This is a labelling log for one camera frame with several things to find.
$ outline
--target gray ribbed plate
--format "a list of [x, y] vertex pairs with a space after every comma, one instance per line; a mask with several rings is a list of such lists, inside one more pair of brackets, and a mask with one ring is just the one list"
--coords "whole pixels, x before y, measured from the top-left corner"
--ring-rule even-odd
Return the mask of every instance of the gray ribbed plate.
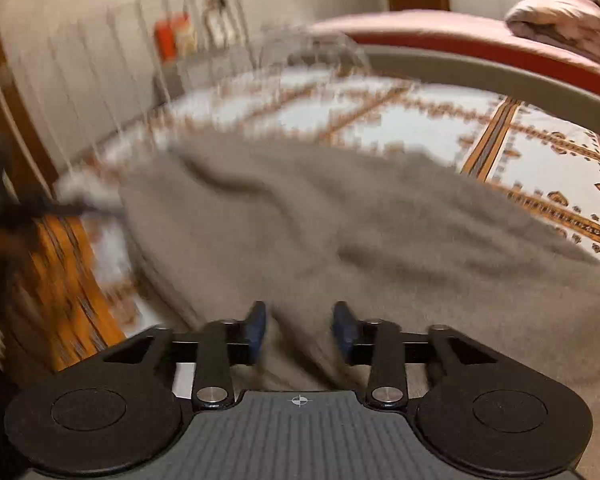
[[[29, 473], [23, 480], [45, 478]], [[156, 460], [125, 480], [472, 480], [437, 459], [401, 415], [353, 392], [247, 392], [224, 412], [193, 418]], [[553, 480], [576, 480], [562, 473]]]

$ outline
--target gray garment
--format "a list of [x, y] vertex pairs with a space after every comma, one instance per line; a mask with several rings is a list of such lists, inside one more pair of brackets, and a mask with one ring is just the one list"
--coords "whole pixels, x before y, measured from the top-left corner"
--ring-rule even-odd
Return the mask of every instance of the gray garment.
[[448, 324], [587, 401], [581, 469], [600, 479], [600, 263], [501, 193], [419, 154], [201, 134], [122, 197], [144, 272], [192, 328], [272, 307], [249, 386], [359, 381], [330, 335], [337, 300], [406, 331]]

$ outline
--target bed sheet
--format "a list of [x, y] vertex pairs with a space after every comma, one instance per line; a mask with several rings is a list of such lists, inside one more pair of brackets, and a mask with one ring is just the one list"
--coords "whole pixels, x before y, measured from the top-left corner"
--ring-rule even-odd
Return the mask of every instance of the bed sheet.
[[600, 63], [569, 50], [515, 36], [504, 22], [442, 10], [343, 16], [310, 27], [345, 33], [360, 44], [406, 46], [503, 63], [600, 95]]
[[[600, 260], [600, 136], [531, 104], [492, 92], [329, 70], [251, 73], [173, 102], [149, 129], [130, 128], [58, 182], [61, 199], [119, 203], [125, 171], [214, 123], [254, 138], [323, 142], [369, 155], [421, 150], [500, 190]], [[168, 309], [136, 291], [122, 226], [85, 217], [94, 274], [110, 296], [134, 306], [127, 335], [157, 323], [179, 327]]]

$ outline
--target red object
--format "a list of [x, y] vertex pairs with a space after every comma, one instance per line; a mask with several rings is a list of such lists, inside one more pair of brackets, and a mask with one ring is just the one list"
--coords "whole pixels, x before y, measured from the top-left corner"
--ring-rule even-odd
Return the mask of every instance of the red object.
[[174, 31], [187, 23], [189, 23], [189, 15], [184, 12], [174, 13], [171, 20], [160, 20], [155, 23], [155, 44], [160, 53], [162, 62], [170, 61], [178, 57]]
[[406, 34], [404, 32], [356, 33], [347, 35], [359, 44], [386, 46], [410, 46], [450, 54], [478, 57], [497, 63], [522, 68], [537, 74], [552, 77], [600, 95], [600, 75], [579, 66], [557, 59], [515, 50], [503, 45], [481, 43], [475, 40], [436, 36], [435, 34]]

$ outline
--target black circular cover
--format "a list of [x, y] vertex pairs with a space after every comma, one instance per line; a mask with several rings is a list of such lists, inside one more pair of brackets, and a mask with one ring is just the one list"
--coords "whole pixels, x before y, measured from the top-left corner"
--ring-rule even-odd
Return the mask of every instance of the black circular cover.
[[53, 474], [112, 474], [154, 457], [181, 422], [175, 396], [128, 364], [71, 368], [17, 396], [4, 417], [11, 443]]
[[420, 401], [416, 423], [439, 455], [486, 476], [544, 478], [573, 465], [591, 413], [566, 386], [522, 366], [466, 366]]

